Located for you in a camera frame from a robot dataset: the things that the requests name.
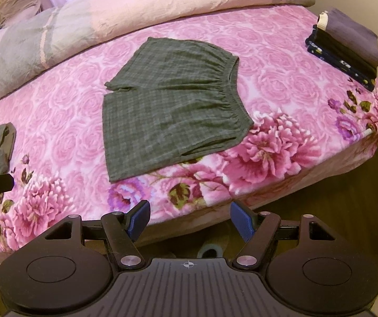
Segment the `black folded garment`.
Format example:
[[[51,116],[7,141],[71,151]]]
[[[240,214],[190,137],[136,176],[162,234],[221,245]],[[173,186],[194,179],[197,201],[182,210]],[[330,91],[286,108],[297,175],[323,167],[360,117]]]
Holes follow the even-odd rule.
[[[368,79],[377,78],[377,68],[362,59],[353,50],[336,41],[325,31],[313,26],[311,35],[306,39],[306,43],[314,43],[318,48],[330,54],[339,61],[347,63],[351,68],[357,70]]]

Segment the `pink rose bed blanket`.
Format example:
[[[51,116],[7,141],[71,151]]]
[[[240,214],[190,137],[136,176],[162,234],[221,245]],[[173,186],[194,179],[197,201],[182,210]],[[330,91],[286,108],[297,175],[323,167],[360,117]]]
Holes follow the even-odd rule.
[[[193,16],[121,36],[51,68],[0,100],[16,127],[14,189],[0,197],[0,262],[68,213],[96,220],[151,204],[140,245],[258,208],[346,173],[378,145],[378,83],[368,92],[307,52],[315,16],[299,6]],[[148,37],[197,39],[240,59],[238,93],[254,122],[235,148],[111,184],[102,141],[105,83]]]

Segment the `mauve pillow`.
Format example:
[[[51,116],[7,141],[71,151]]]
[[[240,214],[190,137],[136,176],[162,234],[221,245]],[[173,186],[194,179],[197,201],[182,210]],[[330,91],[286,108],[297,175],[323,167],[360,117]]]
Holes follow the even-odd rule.
[[[41,0],[5,0],[0,4],[0,24],[12,26],[41,12]]]

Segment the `grey plaid shorts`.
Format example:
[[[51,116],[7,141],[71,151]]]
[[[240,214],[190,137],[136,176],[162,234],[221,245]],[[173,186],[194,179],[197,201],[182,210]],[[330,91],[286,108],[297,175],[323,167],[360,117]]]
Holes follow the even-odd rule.
[[[149,38],[106,83],[102,129],[115,183],[238,145],[253,126],[238,58],[197,40]]]

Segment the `navy floral folded garment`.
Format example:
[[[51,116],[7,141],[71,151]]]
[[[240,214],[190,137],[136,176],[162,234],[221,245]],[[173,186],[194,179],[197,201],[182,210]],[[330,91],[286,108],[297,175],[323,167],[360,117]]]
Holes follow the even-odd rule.
[[[352,78],[353,80],[361,84],[368,91],[372,92],[374,90],[375,85],[376,85],[376,79],[368,79],[357,70],[351,68],[347,63],[343,61],[339,61],[335,59],[334,57],[332,57],[330,54],[324,52],[323,50],[318,48],[314,43],[311,43],[311,42],[309,44],[306,43],[306,48],[308,52],[324,60],[328,64],[339,69],[340,71],[344,72],[350,78]]]

